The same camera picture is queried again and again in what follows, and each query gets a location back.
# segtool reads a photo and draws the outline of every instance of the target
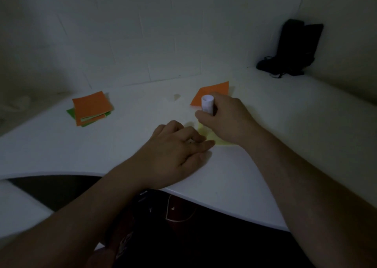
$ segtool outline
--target white desk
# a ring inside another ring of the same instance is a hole
[[[175,119],[197,126],[191,99],[229,80],[230,93],[301,156],[377,207],[377,108],[308,76],[273,79],[255,69],[203,74],[116,89],[115,111],[87,127],[65,112],[75,94],[0,138],[0,179],[43,174],[106,174]],[[176,101],[172,95],[180,94]],[[165,191],[229,215],[287,230],[260,172],[237,146],[212,149],[188,179]]]

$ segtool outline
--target glue stick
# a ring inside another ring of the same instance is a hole
[[[202,110],[213,116],[213,96],[204,95],[202,97]]]

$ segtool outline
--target yellow paper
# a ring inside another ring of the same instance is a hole
[[[199,123],[198,125],[198,132],[199,134],[207,137],[207,140],[214,140],[216,142],[216,145],[234,145],[233,143],[229,143],[227,141],[224,141],[223,139],[220,139],[210,128],[203,126],[202,123]]]

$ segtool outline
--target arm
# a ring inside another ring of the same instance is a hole
[[[217,114],[197,111],[196,117],[220,138],[248,152],[313,264],[376,267],[377,209],[258,125],[239,99],[212,95]]]
[[[131,198],[178,182],[204,164],[213,141],[192,127],[160,125],[130,159],[0,251],[0,267],[83,267],[101,236]]]

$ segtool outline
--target floor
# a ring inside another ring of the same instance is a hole
[[[56,211],[98,180],[87,176],[42,176],[11,180]],[[233,261],[254,267],[284,264],[313,267],[291,233],[246,222],[157,191],[153,205],[168,219],[190,261]]]

